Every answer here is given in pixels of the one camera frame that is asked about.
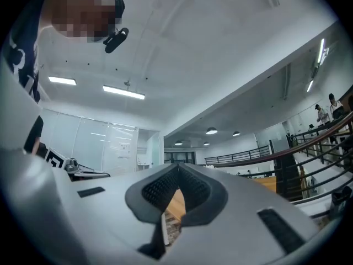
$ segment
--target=person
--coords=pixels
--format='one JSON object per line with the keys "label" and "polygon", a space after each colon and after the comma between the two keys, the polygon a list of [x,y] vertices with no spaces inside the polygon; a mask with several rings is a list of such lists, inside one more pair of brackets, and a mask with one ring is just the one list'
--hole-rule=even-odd
{"label": "person", "polygon": [[312,129],[314,129],[314,125],[313,125],[313,124],[310,124],[308,131],[311,131]]}
{"label": "person", "polygon": [[318,118],[316,119],[317,122],[322,122],[324,125],[330,122],[329,113],[324,108],[321,108],[319,104],[315,105],[315,110],[318,111]]}
{"label": "person", "polygon": [[8,34],[3,56],[15,78],[34,99],[38,91],[38,38],[53,27],[68,38],[97,42],[115,32],[123,0],[33,0]]}
{"label": "person", "polygon": [[[40,94],[37,91],[36,95],[35,95],[35,99],[34,99],[37,104],[40,100]],[[41,116],[38,116],[37,120],[35,121],[29,135],[28,138],[26,140],[26,143],[24,145],[24,150],[27,153],[31,153],[33,155],[35,155],[38,151],[39,148],[39,144],[40,144],[40,137],[42,134],[42,130],[43,130],[43,119],[41,118]]]}
{"label": "person", "polygon": [[335,96],[332,93],[329,94],[329,99],[331,102],[331,106],[330,106],[331,115],[332,115],[332,118],[335,119],[335,117],[333,116],[334,112],[338,108],[343,107],[343,105],[338,100],[337,101],[335,100]]}

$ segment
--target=black stripe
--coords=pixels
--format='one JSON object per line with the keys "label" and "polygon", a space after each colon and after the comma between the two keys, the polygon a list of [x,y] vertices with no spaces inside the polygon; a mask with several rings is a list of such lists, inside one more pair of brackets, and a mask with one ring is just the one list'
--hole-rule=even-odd
{"label": "black stripe", "polygon": [[89,188],[89,189],[84,189],[84,190],[80,190],[78,193],[79,197],[83,198],[83,197],[88,197],[90,195],[93,194],[97,194],[100,192],[104,192],[105,189],[102,187],[96,187],[96,188]]}
{"label": "black stripe", "polygon": [[315,219],[315,218],[327,216],[327,215],[329,215],[329,213],[330,213],[330,210],[327,210],[325,212],[321,212],[321,213],[318,213],[318,214],[311,215],[310,218],[311,219]]}
{"label": "black stripe", "polygon": [[261,210],[258,215],[287,254],[304,244],[299,234],[274,209]]}

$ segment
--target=round ceiling lamp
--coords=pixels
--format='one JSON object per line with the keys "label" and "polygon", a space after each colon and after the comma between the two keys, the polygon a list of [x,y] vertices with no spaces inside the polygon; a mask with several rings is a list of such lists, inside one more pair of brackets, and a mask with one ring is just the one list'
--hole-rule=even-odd
{"label": "round ceiling lamp", "polygon": [[211,128],[208,128],[208,129],[207,129],[206,135],[213,135],[213,134],[215,134],[216,132],[218,132],[218,130],[216,130],[216,128],[214,128],[214,127],[211,127]]}

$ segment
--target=dark t-shirt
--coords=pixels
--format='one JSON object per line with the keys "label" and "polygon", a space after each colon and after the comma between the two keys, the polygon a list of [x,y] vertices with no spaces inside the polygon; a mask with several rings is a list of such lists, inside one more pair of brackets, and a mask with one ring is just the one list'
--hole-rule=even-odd
{"label": "dark t-shirt", "polygon": [[38,26],[44,0],[32,0],[4,42],[4,57],[19,83],[32,96],[38,89]]}
{"label": "dark t-shirt", "polygon": [[40,137],[42,135],[42,129],[43,129],[43,119],[39,116],[37,120],[35,121],[28,138],[26,140],[26,143],[24,145],[24,150],[27,151],[28,153],[32,152],[35,140],[37,137]]}

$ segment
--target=wooden panel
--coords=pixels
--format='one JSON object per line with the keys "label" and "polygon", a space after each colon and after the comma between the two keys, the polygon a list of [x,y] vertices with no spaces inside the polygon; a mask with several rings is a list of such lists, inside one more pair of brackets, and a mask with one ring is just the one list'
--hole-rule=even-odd
{"label": "wooden panel", "polygon": [[[256,178],[254,181],[267,187],[269,190],[276,192],[276,177]],[[167,211],[178,221],[181,221],[181,217],[185,215],[185,201],[181,190],[178,189],[172,200],[170,201]]]}
{"label": "wooden panel", "polygon": [[167,211],[178,221],[185,215],[185,201],[180,189],[177,189],[172,200],[170,201]]}
{"label": "wooden panel", "polygon": [[266,178],[256,178],[253,180],[267,187],[269,190],[276,192],[276,181],[277,181],[276,176],[266,177]]}

